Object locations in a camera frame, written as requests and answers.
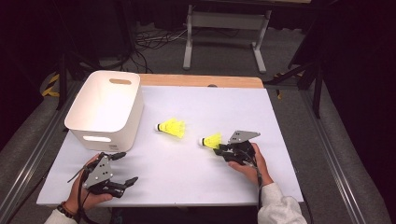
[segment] hand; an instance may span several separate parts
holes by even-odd
[[[86,163],[86,165],[97,160],[98,156],[99,156],[99,154],[96,154],[94,157],[92,157]],[[82,175],[82,171],[79,172],[78,177],[76,178],[75,182],[73,183],[69,198],[67,199],[67,201],[64,204],[64,207],[69,212],[74,213],[72,215],[75,215],[78,211],[78,185],[79,185],[79,181],[81,179],[81,175]],[[80,199],[83,201],[87,197],[87,194],[88,194],[88,191],[84,187],[82,187]],[[89,194],[88,198],[85,201],[83,206],[84,206],[84,209],[88,210],[90,208],[93,208],[98,203],[110,201],[111,199],[113,199],[113,196],[111,194],[99,194],[99,195]]]
[[[256,157],[256,162],[257,166],[259,168],[260,173],[262,174],[262,185],[269,185],[271,183],[274,183],[273,179],[271,176],[268,174],[268,169],[267,169],[267,164],[265,163],[265,159],[260,153],[260,149],[257,146],[257,144],[252,143]],[[250,180],[253,184],[258,185],[258,177],[257,177],[257,171],[255,168],[247,165],[240,165],[238,162],[235,161],[229,161],[228,165],[231,166],[233,169],[235,169],[238,172],[241,172],[244,174],[248,180]]]

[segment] white sleeve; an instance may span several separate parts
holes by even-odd
[[[77,224],[73,218],[66,217],[64,214],[55,209],[50,214],[44,224]]]
[[[294,198],[283,196],[277,183],[262,187],[262,208],[258,221],[259,224],[306,223],[300,205]]]

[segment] person's left hand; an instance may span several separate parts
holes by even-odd
[[[94,157],[92,157],[87,163],[91,163],[95,160],[97,160],[99,154],[96,154]],[[75,182],[73,183],[72,189],[70,191],[69,198],[67,201],[64,203],[64,207],[69,211],[72,212],[75,215],[78,212],[78,185],[79,181],[81,179],[81,174],[82,171],[79,172],[78,177],[76,178]],[[88,191],[85,188],[81,189],[81,200],[84,200],[87,197]],[[106,201],[110,201],[113,199],[113,196],[111,194],[89,194],[87,200],[84,203],[84,209],[88,210],[90,208],[93,208],[95,205],[99,203],[103,203]]]

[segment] white tabletop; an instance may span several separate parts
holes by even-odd
[[[285,195],[303,201],[266,89],[143,86],[142,91],[145,107],[134,145],[124,158],[110,163],[113,182],[139,179],[120,199],[101,206],[257,204],[257,187],[212,149],[198,145],[198,139],[217,132],[226,144],[235,130],[261,133],[251,142],[261,148],[270,175]],[[154,131],[170,118],[186,122],[183,138]],[[64,201],[72,184],[66,181],[96,153],[69,132],[37,203]]]

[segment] white plastic bin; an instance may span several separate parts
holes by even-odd
[[[127,151],[134,144],[143,106],[138,74],[96,71],[79,91],[64,125],[85,148]]]

